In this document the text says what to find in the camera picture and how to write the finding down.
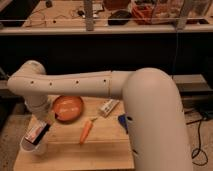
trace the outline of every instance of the white tube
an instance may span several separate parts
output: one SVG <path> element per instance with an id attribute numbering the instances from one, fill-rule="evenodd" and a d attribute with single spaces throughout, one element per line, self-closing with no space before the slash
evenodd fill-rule
<path id="1" fill-rule="evenodd" d="M 137 171 L 192 171 L 183 106 L 172 79 L 157 69 L 134 72 L 124 106 Z"/>
<path id="2" fill-rule="evenodd" d="M 83 74 L 45 75 L 37 61 L 27 61 L 8 80 L 8 88 L 25 98 L 37 118 L 47 112 L 47 95 L 76 95 L 122 98 L 123 84 L 131 72 L 104 71 Z"/>

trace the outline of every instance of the wooden board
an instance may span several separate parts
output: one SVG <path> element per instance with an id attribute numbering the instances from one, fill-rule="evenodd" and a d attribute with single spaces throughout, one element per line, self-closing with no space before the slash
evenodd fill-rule
<path id="1" fill-rule="evenodd" d="M 67 1 L 52 1 L 53 6 L 46 8 L 45 1 L 40 1 L 32 14 L 24 22 L 23 27 L 85 27 L 85 20 L 77 14 L 78 10 L 84 10 L 83 1 L 67 0 Z M 98 19 L 94 20 L 94 26 L 107 27 L 108 17 L 115 11 L 109 11 L 105 8 L 99 12 Z M 209 8 L 205 19 L 209 24 L 213 24 L 213 4 Z M 138 26 L 132 20 L 126 23 L 123 27 Z"/>
<path id="2" fill-rule="evenodd" d="M 83 115 L 72 124 L 55 122 L 45 135 L 47 151 L 38 157 L 19 151 L 14 171 L 116 170 L 133 169 L 129 137 L 117 116 L 124 113 L 123 103 L 107 118 L 98 114 L 106 99 L 84 97 Z M 84 145 L 78 144 L 86 120 L 97 117 Z M 35 122 L 32 117 L 29 128 Z"/>

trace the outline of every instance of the orange bowl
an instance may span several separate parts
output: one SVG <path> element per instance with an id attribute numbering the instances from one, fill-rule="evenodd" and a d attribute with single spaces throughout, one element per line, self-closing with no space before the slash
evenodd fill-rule
<path id="1" fill-rule="evenodd" d="M 83 111 L 83 100 L 76 96 L 59 96 L 53 102 L 52 110 L 59 121 L 74 121 Z"/>

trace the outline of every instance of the orange object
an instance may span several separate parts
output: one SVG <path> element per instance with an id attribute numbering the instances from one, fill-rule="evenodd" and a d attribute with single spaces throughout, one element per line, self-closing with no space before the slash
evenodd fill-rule
<path id="1" fill-rule="evenodd" d="M 133 6 L 132 16 L 138 24 L 151 24 L 152 8 L 150 6 Z"/>
<path id="2" fill-rule="evenodd" d="M 59 96 L 54 102 L 52 110 L 59 121 L 73 121 L 83 111 L 83 100 L 75 96 Z"/>
<path id="3" fill-rule="evenodd" d="M 108 10 L 124 9 L 128 6 L 131 0 L 104 0 L 104 7 Z"/>
<path id="4" fill-rule="evenodd" d="M 89 120 L 85 123 L 84 125 L 84 128 L 83 128 L 83 131 L 81 133 L 81 137 L 80 137 L 80 140 L 79 140 L 79 144 L 83 144 L 87 138 L 87 136 L 89 135 L 89 132 L 90 130 L 92 129 L 93 127 L 93 122 L 96 120 L 97 118 L 95 119 L 92 119 L 92 120 Z"/>

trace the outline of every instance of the cable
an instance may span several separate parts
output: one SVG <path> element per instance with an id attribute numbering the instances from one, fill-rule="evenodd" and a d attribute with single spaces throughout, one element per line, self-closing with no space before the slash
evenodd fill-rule
<path id="1" fill-rule="evenodd" d="M 39 9 L 39 10 L 33 11 L 33 12 L 31 13 L 31 15 L 32 15 L 32 14 L 34 14 L 34 13 L 37 13 L 37 12 L 44 11 L 44 10 L 46 10 L 46 9 L 48 9 L 48 8 L 42 8 L 42 9 Z"/>
<path id="2" fill-rule="evenodd" d="M 65 15 L 57 15 L 56 17 L 54 17 L 53 19 L 58 19 L 58 18 L 65 18 L 65 19 L 69 19 L 69 17 L 65 16 Z"/>
<path id="3" fill-rule="evenodd" d="M 190 113 L 194 113 L 196 111 L 197 111 L 196 109 L 191 109 L 191 110 L 185 111 L 184 114 L 190 114 Z"/>
<path id="4" fill-rule="evenodd" d="M 201 129 L 201 124 L 202 124 L 203 121 L 204 121 L 204 118 L 202 117 L 199 120 L 195 120 L 195 121 L 186 123 L 187 125 L 190 125 L 190 124 L 194 124 L 194 123 L 199 122 L 198 129 L 197 129 L 197 132 L 198 132 L 198 147 L 196 147 L 192 150 L 191 156 L 192 156 L 192 159 L 195 159 L 200 153 L 202 153 L 205 156 L 205 161 L 203 163 L 196 163 L 196 162 L 193 161 L 193 164 L 195 164 L 197 166 L 205 166 L 209 161 L 206 152 L 202 149 L 200 129 Z"/>
<path id="5" fill-rule="evenodd" d="M 75 9 L 70 9 L 68 13 L 69 13 L 69 15 L 71 16 L 72 19 L 75 19 L 75 18 L 81 17 L 81 16 L 78 15 L 78 11 L 83 11 L 83 6 L 78 6 Z"/>
<path id="6" fill-rule="evenodd" d="M 176 31 L 176 48 L 175 48 L 175 56 L 174 56 L 174 60 L 172 63 L 172 79 L 174 78 L 174 74 L 175 74 L 175 65 L 177 62 L 177 57 L 178 57 L 178 50 L 179 50 L 179 35 L 178 35 L 178 30 L 175 29 Z"/>
<path id="7" fill-rule="evenodd" d="M 45 25 L 45 23 L 46 22 L 43 22 L 43 23 L 39 23 L 39 24 L 30 24 L 30 25 L 28 25 L 28 26 L 25 26 L 25 27 L 36 27 L 36 26 L 41 26 L 41 25 Z"/>

